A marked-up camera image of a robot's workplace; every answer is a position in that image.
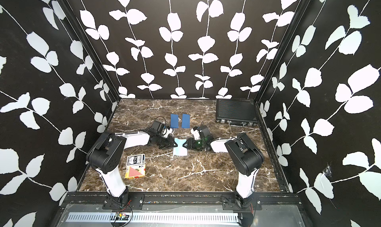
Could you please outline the white square paper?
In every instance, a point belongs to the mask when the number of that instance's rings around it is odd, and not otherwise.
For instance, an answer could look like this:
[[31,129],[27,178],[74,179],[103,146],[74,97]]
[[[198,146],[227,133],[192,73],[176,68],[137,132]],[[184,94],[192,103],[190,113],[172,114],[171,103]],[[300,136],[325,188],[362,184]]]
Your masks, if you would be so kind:
[[175,138],[174,142],[177,144],[177,147],[173,148],[173,155],[174,156],[187,156],[188,150],[183,145],[186,143],[186,139],[178,139]]

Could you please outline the blue square paper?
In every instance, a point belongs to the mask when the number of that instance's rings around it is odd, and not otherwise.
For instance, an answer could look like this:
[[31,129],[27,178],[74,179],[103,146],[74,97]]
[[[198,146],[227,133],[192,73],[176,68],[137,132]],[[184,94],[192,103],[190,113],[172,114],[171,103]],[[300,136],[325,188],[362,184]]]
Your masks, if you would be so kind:
[[179,116],[176,114],[170,115],[170,127],[172,129],[179,128]]
[[190,115],[182,114],[182,128],[190,128]]

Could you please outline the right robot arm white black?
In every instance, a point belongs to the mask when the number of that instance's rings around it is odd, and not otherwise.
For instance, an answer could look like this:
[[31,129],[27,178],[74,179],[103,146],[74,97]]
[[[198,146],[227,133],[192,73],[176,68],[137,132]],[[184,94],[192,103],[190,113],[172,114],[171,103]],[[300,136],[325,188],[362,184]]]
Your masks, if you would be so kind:
[[228,153],[239,173],[235,188],[235,202],[238,208],[248,207],[255,196],[255,179],[265,161],[264,155],[246,133],[230,138],[214,138],[205,125],[191,130],[193,138],[182,145],[188,150]]

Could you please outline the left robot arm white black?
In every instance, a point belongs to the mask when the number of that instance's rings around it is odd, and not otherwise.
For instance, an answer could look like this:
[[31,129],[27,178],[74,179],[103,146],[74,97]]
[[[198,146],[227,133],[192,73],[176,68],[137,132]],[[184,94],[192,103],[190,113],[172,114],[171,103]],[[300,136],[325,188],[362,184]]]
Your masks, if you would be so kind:
[[177,146],[172,128],[154,121],[153,124],[137,132],[103,132],[87,153],[86,160],[100,174],[107,188],[107,203],[116,207],[125,207],[130,201],[129,190],[119,171],[123,151],[140,145],[156,145],[159,148]]

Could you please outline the blue white poker card box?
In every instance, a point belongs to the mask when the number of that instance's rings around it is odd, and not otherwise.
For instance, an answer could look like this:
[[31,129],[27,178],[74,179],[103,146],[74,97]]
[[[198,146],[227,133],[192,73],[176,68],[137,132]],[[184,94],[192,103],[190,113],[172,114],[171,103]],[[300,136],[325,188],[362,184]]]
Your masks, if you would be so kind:
[[138,167],[141,168],[145,165],[145,155],[137,154],[127,157],[127,167]]

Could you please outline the yellow red card box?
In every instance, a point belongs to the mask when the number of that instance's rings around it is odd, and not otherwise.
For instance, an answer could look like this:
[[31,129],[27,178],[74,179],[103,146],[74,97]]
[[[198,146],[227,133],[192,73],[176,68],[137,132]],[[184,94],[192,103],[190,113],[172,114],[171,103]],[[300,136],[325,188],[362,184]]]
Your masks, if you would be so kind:
[[134,179],[134,178],[144,177],[145,171],[146,171],[145,164],[127,166],[125,178]]

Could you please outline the black case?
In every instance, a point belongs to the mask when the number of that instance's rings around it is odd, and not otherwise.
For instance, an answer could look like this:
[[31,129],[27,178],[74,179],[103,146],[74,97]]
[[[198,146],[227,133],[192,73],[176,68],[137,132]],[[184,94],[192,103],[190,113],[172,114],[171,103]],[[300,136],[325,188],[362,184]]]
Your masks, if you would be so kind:
[[216,122],[236,126],[256,126],[258,121],[256,105],[252,99],[217,99]]

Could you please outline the white perforated strip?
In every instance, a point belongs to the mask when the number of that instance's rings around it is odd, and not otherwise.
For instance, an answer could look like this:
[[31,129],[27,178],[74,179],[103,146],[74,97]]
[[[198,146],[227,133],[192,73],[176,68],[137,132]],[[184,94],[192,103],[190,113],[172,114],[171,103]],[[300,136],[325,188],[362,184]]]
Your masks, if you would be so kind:
[[[70,212],[67,223],[126,223],[114,222],[116,213]],[[240,222],[237,213],[134,213],[131,223],[163,224],[236,224]]]

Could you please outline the small green circuit board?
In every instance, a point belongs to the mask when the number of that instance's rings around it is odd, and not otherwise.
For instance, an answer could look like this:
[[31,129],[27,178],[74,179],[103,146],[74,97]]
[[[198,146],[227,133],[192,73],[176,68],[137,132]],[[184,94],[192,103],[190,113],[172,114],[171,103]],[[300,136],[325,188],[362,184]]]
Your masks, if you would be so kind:
[[115,215],[114,222],[127,222],[130,220],[129,213],[119,213]]

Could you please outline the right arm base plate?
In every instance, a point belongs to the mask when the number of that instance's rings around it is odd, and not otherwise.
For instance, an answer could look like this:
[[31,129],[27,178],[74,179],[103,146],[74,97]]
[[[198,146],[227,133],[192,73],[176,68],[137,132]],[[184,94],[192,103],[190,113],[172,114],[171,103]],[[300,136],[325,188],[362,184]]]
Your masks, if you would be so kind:
[[220,197],[223,210],[233,211],[260,211],[262,203],[256,194],[252,194],[247,198],[242,198],[239,194],[226,194]]

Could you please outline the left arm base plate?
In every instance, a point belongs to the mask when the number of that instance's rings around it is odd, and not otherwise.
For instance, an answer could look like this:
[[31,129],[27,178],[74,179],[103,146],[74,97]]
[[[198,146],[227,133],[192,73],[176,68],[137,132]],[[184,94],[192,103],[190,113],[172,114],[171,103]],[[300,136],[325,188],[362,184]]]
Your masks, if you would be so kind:
[[129,205],[133,210],[141,210],[143,202],[144,194],[129,193],[123,194],[121,197],[113,197],[112,195],[107,194],[102,209],[116,211],[122,210]]

